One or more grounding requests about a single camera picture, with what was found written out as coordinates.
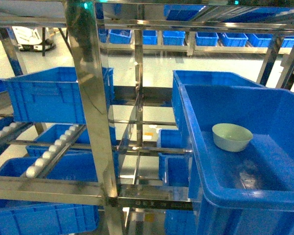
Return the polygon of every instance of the bin handle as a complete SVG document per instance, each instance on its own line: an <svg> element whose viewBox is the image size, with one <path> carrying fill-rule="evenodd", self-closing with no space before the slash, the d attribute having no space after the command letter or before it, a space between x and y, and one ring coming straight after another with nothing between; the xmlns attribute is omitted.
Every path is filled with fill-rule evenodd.
<svg viewBox="0 0 294 235"><path fill-rule="evenodd" d="M61 95L59 88L56 86L53 86L53 87L33 86L30 93L33 95Z"/></svg>

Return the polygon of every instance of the metal frame post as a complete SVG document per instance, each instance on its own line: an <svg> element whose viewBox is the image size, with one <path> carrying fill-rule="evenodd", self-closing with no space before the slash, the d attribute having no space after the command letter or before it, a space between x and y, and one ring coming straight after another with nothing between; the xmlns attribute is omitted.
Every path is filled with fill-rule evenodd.
<svg viewBox="0 0 294 235"><path fill-rule="evenodd" d="M187 43L187 56L192 56L195 50L196 44L196 32L191 31L188 36L188 43Z"/></svg>
<svg viewBox="0 0 294 235"><path fill-rule="evenodd" d="M46 55L46 28L43 27L43 41L42 41L42 53L43 53L43 56Z"/></svg>
<svg viewBox="0 0 294 235"><path fill-rule="evenodd" d="M111 205L117 200L118 184L114 173L94 2L66 0L63 6L109 233L123 235L123 211L119 206Z"/></svg>
<svg viewBox="0 0 294 235"><path fill-rule="evenodd" d="M0 39L15 76L27 74L12 27L0 28Z"/></svg>
<svg viewBox="0 0 294 235"><path fill-rule="evenodd" d="M282 46L283 40L284 40L283 37L279 37L278 35L273 36L270 42L270 45L268 47L265 59L263 61L263 65L261 66L261 69L257 78L257 83L260 83L263 86L267 84L274 62Z"/></svg>
<svg viewBox="0 0 294 235"><path fill-rule="evenodd" d="M291 50L291 53L285 63L284 69L281 73L279 81L276 85L276 88L286 88L291 89L294 83L294 46Z"/></svg>
<svg viewBox="0 0 294 235"><path fill-rule="evenodd" d="M36 129L38 135L40 135L45 130L47 130L47 126L45 123L35 123L34 126L35 126L35 129Z"/></svg>
<svg viewBox="0 0 294 235"><path fill-rule="evenodd" d="M137 6L138 18L144 19L144 5L139 4ZM143 121L143 31L135 30L135 80L136 80L136 94L138 95L138 110L136 120L138 122ZM137 145L143 146L143 125L136 124L137 130Z"/></svg>
<svg viewBox="0 0 294 235"><path fill-rule="evenodd" d="M65 42L65 45L67 45L67 48L68 48L70 54L72 55L72 50L71 50L70 44L68 42L68 31L66 31L66 35L64 35L62 28L58 28L58 30L63 38L63 41Z"/></svg>

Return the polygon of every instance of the storage rack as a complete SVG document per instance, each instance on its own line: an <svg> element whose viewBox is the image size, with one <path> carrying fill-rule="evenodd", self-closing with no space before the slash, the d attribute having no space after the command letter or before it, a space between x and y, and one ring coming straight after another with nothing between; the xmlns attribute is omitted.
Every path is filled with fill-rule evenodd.
<svg viewBox="0 0 294 235"><path fill-rule="evenodd" d="M163 44L162 31L157 32L158 42L157 45L143 45L144 52L147 51L176 51L185 52L188 56L195 55L197 53L209 52L209 53L246 53L246 54L266 54L268 48L266 47L253 47L247 42L245 47L225 47L222 42L218 42L215 47L209 46L197 46L195 42L195 36L189 36L184 46L168 46ZM101 49L112 51L132 51L135 50L135 40L132 40L130 44L113 44L113 43L99 43ZM291 48L282 47L279 50L279 54L290 54Z"/></svg>
<svg viewBox="0 0 294 235"><path fill-rule="evenodd" d="M134 11L134 15L130 18L117 20L96 20L94 2L102 3L99 0L83 1L83 0L20 0L20 4L41 4L46 3L52 6L53 4L62 4L66 19L63 17L46 18L46 17L22 17L16 15L5 15L6 12L0 11L0 40L3 43L6 54L11 62L15 75L26 74L25 67L22 64L21 57L18 55L17 45L13 31L10 26L51 26L51 27L68 27L69 37L72 47L73 59L76 68L78 83L80 87L84 113L87 121L88 132L91 145L74 145L74 147L91 148L96 162L98 174L98 183L84 183L82 186L74 181L55 181L46 179L27 179L27 178L9 178L0 177L0 199L10 200L29 200L29 201L44 201L44 202L59 202L59 203L75 203L86 205L102 205L104 206L107 226L110 234L126 234L128 229L127 218L124 218L122 211L123 207L137 209L175 209L175 210L192 210L192 202L188 199L187 188L165 187L165 186L150 186L137 185L137 168L141 155L148 155L155 152L167 153L183 153L189 150L182 149L165 149L156 148L154 145L148 145L148 142L143 141L143 124L151 124L143 121L144 106L169 106L171 105L171 90L169 88L151 88L143 87L143 50L149 46L143 46L142 30L183 30L189 31L191 36L194 36L196 31L215 31L215 32L246 32L246 33L270 33L274 34L271 44L266 52L266 56L258 76L257 82L265 85L268 81L274 61L278 55L283 41L283 36L294 35L294 13L288 16L271 17L262 20L259 23L222 23L227 18L232 18L231 14L234 7L241 9L240 12L246 12L253 9L249 1L241 1L241 6L234 6L237 1L200 1L191 0L182 4L204 4L207 5L205 11L196 16L195 21L178 22L165 21L161 17L157 19L153 16L149 19L146 10L151 4L152 7L163 7L163 4L181 4L177 0L130 0L120 2L119 0L111 0L108 3L124 3L129 4ZM286 6L276 5L277 1L261 1L257 6ZM80 9L87 10L92 13L91 16L85 18L85 15L79 15L80 11L70 11L70 7L79 6ZM81 68L80 60L83 58L81 47L74 39L74 34L77 33L78 27L76 22L83 23L83 26L89 29L92 36L91 52L93 56L92 66L87 67L87 70ZM105 55L107 55L107 47L101 46L98 40L98 28L103 29L132 29L135 31L135 40L133 45L127 45L130 49L135 50L135 87L116 86L116 98L114 104L133 105L133 110L129 120L114 120L113 112L109 113L106 110L104 102L99 102L98 97L105 97L103 78L101 73L102 66L108 67ZM191 55L196 48L195 42L189 44L187 52ZM285 63L284 70L278 82L278 87L290 88L294 83L294 47ZM0 103L0 109L9 106L9 100L6 93L1 94L1 98L5 97L5 102ZM137 164L133 177L132 185L120 184L120 179L114 174L112 148L110 143L109 125L113 123L127 123L127 128L119 145L116 146L124 158L125 153L136 154ZM154 122L159 125L173 125L168 122ZM137 142L134 145L130 140L133 126L137 126ZM30 124L25 124L17 131L23 131ZM0 139L0 143L23 144L23 145L39 145L32 141L16 141L8 139Z"/></svg>

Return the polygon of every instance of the white ceramic bowl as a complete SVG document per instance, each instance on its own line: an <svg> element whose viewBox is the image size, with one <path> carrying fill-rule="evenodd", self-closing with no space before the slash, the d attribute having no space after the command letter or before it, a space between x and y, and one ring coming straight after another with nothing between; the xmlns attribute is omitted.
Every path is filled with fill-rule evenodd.
<svg viewBox="0 0 294 235"><path fill-rule="evenodd" d="M246 128L231 123L219 123L212 127L214 142L220 149L241 152L253 138Z"/></svg>

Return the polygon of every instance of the stainless steel shelving rack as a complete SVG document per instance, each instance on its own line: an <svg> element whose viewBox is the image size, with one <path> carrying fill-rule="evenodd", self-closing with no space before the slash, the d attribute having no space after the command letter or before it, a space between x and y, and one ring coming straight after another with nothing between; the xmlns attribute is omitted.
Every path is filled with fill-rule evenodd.
<svg viewBox="0 0 294 235"><path fill-rule="evenodd" d="M7 2L7 4L9 2L10 4L17 2L18 4L26 5L26 7L40 6L42 3L44 6L50 6L51 8L54 6L59 7L59 5L63 6L65 17L24 17L12 15L4 11L4 9L0 9L0 40L4 45L11 64L13 64L14 73L16 75L26 74L22 60L18 56L13 32L9 27L13 25L67 26L91 141L90 145L71 144L74 147L92 149L96 162L98 183L81 184L74 181L46 180L43 179L43 175L36 179L0 177L0 199L102 205L105 210L108 230L112 235L123 235L127 232L129 220L122 211L124 207L149 210L192 210L192 202L188 199L187 188L136 184L138 177L137 168L141 155L150 155L157 152L183 153L190 151L187 149L156 148L143 141L143 124L151 124L150 122L143 121L144 106L170 107L171 89L143 87L143 50L152 50L153 48L152 46L143 46L142 30L183 30L190 32L190 37L194 37L196 31L274 34L257 79L263 85L267 83L273 63L281 48L283 37L294 35L294 13L267 18L261 22L222 22L254 9L254 5L257 5L257 7L294 7L294 1L289 1L289 5L285 5L286 1L242 0L239 1L239 6L235 6L238 1L233 0L189 0L184 2L178 0L109 0L104 2L101 0L4 0L2 2ZM97 20L94 3L102 3L104 6L111 3L121 3L127 6L127 10L123 14L124 17L120 19ZM148 14L151 8L163 11L163 4L202 4L207 5L207 7L193 21L188 22L166 21L159 14L151 16ZM106 110L101 68L102 66L108 67L107 50L111 49L111 46L104 46L99 42L98 28L134 30L134 44L125 45L124 49L135 50L136 86L116 86L116 98L114 100L114 104L133 105L129 120L114 120L113 110ZM86 35L86 41L78 38L78 35L81 33ZM185 49L183 48L183 51L185 50L189 55L192 55L197 50L194 43L194 41L190 42ZM87 55L85 54L85 47L88 49ZM285 63L278 87L290 88L293 82L294 47ZM0 108L8 105L9 100L6 99L4 104L0 104ZM114 123L127 123L127 128L118 146L111 146L110 144L109 126ZM155 124L174 125L174 123L165 122L155 122ZM134 125L137 125L137 142L129 146L129 144L133 144L128 140L130 140ZM51 144L38 144L32 141L4 141L9 144L44 146ZM112 157L113 148L117 148L121 160L125 154L137 155L133 184L120 184L120 179L115 176ZM51 162L47 166L48 169L52 169L55 164Z"/></svg>

